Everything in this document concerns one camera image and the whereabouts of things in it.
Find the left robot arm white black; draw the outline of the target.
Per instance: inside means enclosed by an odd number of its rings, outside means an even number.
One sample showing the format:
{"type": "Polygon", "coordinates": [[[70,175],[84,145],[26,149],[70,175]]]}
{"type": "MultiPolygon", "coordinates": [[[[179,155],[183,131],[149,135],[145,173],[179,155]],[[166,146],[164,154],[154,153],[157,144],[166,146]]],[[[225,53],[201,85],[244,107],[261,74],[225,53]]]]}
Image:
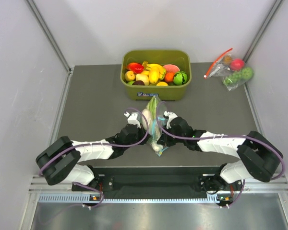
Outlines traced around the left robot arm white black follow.
{"type": "Polygon", "coordinates": [[[119,133],[100,141],[73,141],[68,136],[57,139],[36,158],[39,175],[48,185],[76,182],[87,189],[99,186],[99,178],[89,165],[79,163],[90,160],[112,160],[126,150],[145,144],[150,135],[143,125],[127,124],[119,133]]]}

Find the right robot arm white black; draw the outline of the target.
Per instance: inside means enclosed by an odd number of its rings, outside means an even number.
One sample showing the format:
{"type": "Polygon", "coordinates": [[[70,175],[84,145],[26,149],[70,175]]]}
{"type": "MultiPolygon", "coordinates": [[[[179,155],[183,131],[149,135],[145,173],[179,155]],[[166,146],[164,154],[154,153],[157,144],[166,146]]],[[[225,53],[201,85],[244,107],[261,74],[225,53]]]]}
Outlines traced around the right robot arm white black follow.
{"type": "Polygon", "coordinates": [[[233,182],[249,178],[267,183],[276,179],[277,168],[284,166],[282,153],[257,131],[242,136],[214,134],[193,129],[174,113],[165,117],[165,125],[160,119],[156,121],[162,130],[159,143],[169,147],[182,143],[193,151],[221,153],[238,159],[222,165],[215,176],[215,185],[221,190],[227,189],[233,182]]]}

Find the fake celery stalk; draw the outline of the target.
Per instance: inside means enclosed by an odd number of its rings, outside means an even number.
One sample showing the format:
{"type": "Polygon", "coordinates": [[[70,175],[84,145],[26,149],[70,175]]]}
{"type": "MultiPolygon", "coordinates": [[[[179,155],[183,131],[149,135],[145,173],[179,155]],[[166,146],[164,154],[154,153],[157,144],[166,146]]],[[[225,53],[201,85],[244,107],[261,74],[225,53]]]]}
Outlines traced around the fake celery stalk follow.
{"type": "Polygon", "coordinates": [[[151,112],[152,119],[156,118],[156,108],[159,102],[160,102],[159,97],[153,96],[146,106],[146,109],[148,109],[151,112]]]}

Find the blue zip clear bag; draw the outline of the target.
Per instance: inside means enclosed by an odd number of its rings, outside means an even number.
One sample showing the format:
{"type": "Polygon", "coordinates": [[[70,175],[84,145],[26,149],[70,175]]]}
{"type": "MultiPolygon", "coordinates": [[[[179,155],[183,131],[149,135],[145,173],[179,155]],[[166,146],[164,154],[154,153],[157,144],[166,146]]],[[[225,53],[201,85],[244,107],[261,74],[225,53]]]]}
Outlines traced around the blue zip clear bag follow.
{"type": "MultiPolygon", "coordinates": [[[[165,118],[162,118],[160,113],[156,112],[156,117],[158,117],[160,124],[163,125],[165,123],[165,118]]],[[[161,156],[163,152],[167,149],[166,146],[162,146],[157,143],[161,135],[162,135],[161,128],[158,126],[156,122],[156,118],[155,118],[153,119],[153,122],[152,122],[152,135],[150,135],[150,139],[147,142],[147,144],[149,144],[152,147],[153,151],[158,156],[161,156]]]]}

